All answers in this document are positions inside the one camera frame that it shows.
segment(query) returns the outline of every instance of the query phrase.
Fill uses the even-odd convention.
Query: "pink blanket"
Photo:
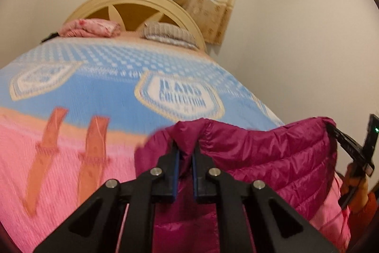
[[[350,229],[347,225],[350,210],[341,211],[338,200],[341,197],[342,180],[334,174],[332,187],[310,223],[327,239],[329,239],[341,252],[345,252],[350,241]]]
[[[134,149],[143,136],[88,128],[0,109],[0,221],[23,253],[35,247],[107,179],[135,178]]]
[[[118,23],[106,19],[75,19],[58,30],[61,37],[116,37],[121,34]]]

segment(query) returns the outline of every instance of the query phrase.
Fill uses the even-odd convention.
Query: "bed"
[[[134,150],[158,128],[202,117],[246,129],[282,125],[207,55],[175,2],[89,0],[67,21],[77,18],[110,19],[126,32],[55,38],[0,71],[0,222],[23,253],[105,180],[133,179]],[[199,50],[141,39],[146,21],[188,30]]]

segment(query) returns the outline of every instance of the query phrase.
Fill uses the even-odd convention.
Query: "blue bedspread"
[[[247,129],[282,122],[228,71],[203,57],[112,39],[57,38],[0,71],[0,106],[87,127],[150,134],[180,120],[217,119]]]

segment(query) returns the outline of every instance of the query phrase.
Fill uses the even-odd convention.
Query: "orange sleeve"
[[[363,235],[377,209],[378,205],[376,204],[375,194],[371,192],[368,195],[368,202],[365,207],[358,213],[350,213],[348,224],[351,233],[351,243],[355,243]]]

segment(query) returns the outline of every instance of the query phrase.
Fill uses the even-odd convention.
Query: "hand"
[[[345,178],[341,186],[341,195],[345,195],[349,192],[349,186],[358,187],[357,192],[351,202],[349,208],[352,213],[360,212],[368,202],[368,181],[366,175],[364,178],[351,178],[351,171],[354,164],[350,163],[347,166]]]

